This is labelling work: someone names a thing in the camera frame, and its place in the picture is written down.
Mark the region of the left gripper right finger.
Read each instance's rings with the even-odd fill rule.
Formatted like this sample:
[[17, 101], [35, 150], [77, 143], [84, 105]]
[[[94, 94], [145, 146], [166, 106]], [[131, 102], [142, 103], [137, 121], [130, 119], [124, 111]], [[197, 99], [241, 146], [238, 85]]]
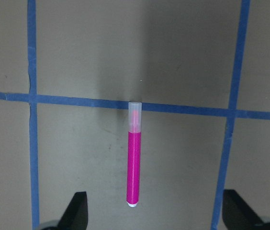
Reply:
[[233, 189], [223, 192], [222, 219], [227, 230], [270, 230], [265, 223]]

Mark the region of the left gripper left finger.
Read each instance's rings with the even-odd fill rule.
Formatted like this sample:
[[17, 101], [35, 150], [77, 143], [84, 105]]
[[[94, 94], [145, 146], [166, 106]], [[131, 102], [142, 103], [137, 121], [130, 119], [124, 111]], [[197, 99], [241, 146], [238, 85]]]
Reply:
[[88, 200], [86, 192], [76, 192], [62, 218], [59, 230], [86, 230], [88, 226]]

